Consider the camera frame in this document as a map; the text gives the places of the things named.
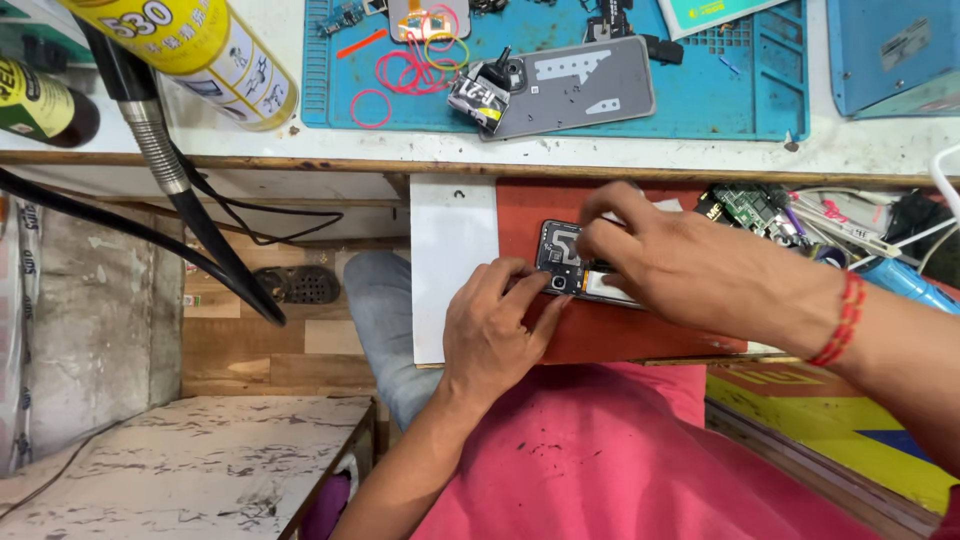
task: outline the right hand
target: right hand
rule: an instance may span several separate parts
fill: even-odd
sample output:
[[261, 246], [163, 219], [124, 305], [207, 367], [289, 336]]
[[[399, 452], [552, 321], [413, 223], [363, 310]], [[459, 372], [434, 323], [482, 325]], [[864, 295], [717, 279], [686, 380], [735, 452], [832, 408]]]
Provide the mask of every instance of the right hand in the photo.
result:
[[841, 272], [703, 215], [661, 211], [622, 182], [590, 195], [580, 226], [580, 257], [608, 261], [619, 275], [604, 281], [667, 321], [801, 357], [816, 355], [839, 322]]

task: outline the yellow rubber band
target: yellow rubber band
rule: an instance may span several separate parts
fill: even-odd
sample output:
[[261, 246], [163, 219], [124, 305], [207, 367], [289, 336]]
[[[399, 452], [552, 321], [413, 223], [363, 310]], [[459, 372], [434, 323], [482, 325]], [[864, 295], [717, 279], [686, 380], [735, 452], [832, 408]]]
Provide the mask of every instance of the yellow rubber band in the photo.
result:
[[[457, 43], [460, 43], [460, 46], [464, 48], [464, 52], [467, 53], [467, 55], [464, 57], [464, 61], [458, 63], [457, 65], [448, 65], [448, 66], [444, 67], [444, 66], [439, 65], [438, 63], [430, 60], [430, 48], [429, 48], [429, 47], [430, 47], [430, 41], [433, 41], [434, 39], [436, 39], [436, 38], [438, 38], [438, 37], [450, 37], [450, 38], [452, 38], [454, 41], [456, 41]], [[437, 34], [434, 34], [433, 36], [428, 37], [428, 38], [426, 39], [426, 41], [423, 42], [423, 57], [426, 59], [426, 62], [427, 62], [427, 63], [429, 63], [430, 65], [436, 67], [437, 69], [440, 69], [441, 71], [456, 71], [456, 70], [460, 69], [461, 67], [467, 65], [467, 62], [470, 60], [470, 49], [469, 49], [469, 47], [467, 47], [467, 44], [464, 43], [464, 41], [463, 41], [462, 39], [460, 39], [459, 37], [454, 36], [454, 35], [451, 34], [450, 32], [438, 32]]]

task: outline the blue box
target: blue box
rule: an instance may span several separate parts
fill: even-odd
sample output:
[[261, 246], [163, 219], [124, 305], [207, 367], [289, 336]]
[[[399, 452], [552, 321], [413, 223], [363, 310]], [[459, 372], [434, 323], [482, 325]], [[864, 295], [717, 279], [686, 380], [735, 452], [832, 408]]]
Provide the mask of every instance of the blue box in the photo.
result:
[[960, 116], [960, 0], [828, 0], [844, 116]]

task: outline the smartphone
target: smartphone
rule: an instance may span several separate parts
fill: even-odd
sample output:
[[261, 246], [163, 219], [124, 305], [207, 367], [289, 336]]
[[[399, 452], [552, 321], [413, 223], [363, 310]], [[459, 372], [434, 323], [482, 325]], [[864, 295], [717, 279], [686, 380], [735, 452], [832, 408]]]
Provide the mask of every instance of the smartphone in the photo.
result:
[[543, 292], [642, 309], [627, 293], [603, 283], [603, 277], [612, 273], [607, 263], [580, 259], [575, 246], [578, 237], [580, 226], [575, 223], [556, 219], [543, 222], [537, 248], [537, 269], [550, 273], [550, 283]]

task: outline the orange board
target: orange board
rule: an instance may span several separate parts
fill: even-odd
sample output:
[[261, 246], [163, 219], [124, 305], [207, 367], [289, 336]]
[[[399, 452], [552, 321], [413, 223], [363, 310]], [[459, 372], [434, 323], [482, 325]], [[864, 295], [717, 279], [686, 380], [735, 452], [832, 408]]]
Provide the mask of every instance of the orange board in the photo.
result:
[[[577, 181], [500, 179], [496, 184], [496, 213], [500, 255], [534, 262], [540, 227], [546, 219], [576, 223], [580, 205], [600, 184]], [[651, 201], [679, 199], [693, 209], [702, 185], [679, 185], [670, 190], [644, 187]], [[540, 294], [523, 324], [533, 328], [553, 296]], [[639, 309], [575, 300], [564, 311], [560, 327], [543, 363], [582, 363], [717, 356], [745, 353], [747, 343], [703, 331], [681, 328]]]

